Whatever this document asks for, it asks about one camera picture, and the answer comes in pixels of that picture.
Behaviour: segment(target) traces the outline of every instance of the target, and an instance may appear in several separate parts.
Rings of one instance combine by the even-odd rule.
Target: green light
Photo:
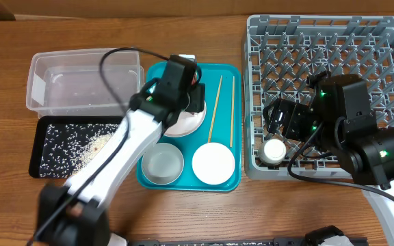
[[[381,156],[381,158],[384,158],[384,157],[386,157],[386,156],[388,156],[389,155],[389,153],[387,152],[387,151],[385,151],[385,150],[381,150],[380,151],[380,156]]]

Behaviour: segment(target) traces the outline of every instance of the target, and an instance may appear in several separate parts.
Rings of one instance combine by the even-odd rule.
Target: gray dish rack
[[[262,108],[276,98],[308,104],[312,91],[306,77],[329,70],[332,75],[359,74],[368,81],[371,108],[378,125],[394,126],[394,16],[253,15],[244,39],[245,171],[258,180],[290,180],[286,164],[300,143],[271,136]],[[282,165],[271,168],[257,157],[266,139],[287,146]],[[305,154],[316,155],[308,149]],[[293,171],[317,178],[351,178],[334,156],[298,159]]]

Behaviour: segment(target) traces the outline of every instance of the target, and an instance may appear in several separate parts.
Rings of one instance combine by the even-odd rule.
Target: wooden chopstick
[[[232,107],[231,107],[231,148],[233,145],[233,106],[235,102],[235,76],[232,78]]]
[[[222,88],[222,79],[223,79],[223,75],[220,77],[220,83],[218,84],[217,98],[215,99],[215,106],[213,108],[211,128],[209,129],[208,143],[211,142],[211,138],[212,138],[213,122],[215,121],[215,115],[217,113],[218,98],[220,97],[220,89]]]

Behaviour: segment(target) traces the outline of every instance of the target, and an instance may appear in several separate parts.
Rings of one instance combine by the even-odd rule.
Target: blue tray
[[[148,69],[147,81],[155,77],[161,77],[166,63],[159,62]],[[141,160],[137,162],[136,177],[139,183],[149,189],[169,189],[183,191],[232,191],[241,181],[241,75],[236,67],[227,64],[199,64],[202,68],[200,83],[206,85],[205,100],[207,112],[202,125],[184,137],[163,136],[159,143],[175,145],[183,154],[185,167],[182,175],[168,185],[153,184],[145,178],[141,170]],[[233,147],[229,148],[235,157],[235,171],[229,180],[219,185],[209,185],[201,182],[192,171],[192,157],[195,151],[207,143],[209,128],[215,98],[217,97],[220,77],[223,76],[222,88],[218,100],[218,108],[213,125],[211,142],[225,145],[229,148],[231,141],[231,105],[232,105],[232,78],[235,76],[235,118],[233,121]]]

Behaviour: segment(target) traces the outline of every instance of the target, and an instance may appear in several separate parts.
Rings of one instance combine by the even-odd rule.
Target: white cup
[[[270,139],[261,145],[258,157],[261,161],[271,165],[278,165],[285,158],[287,147],[279,139]]]

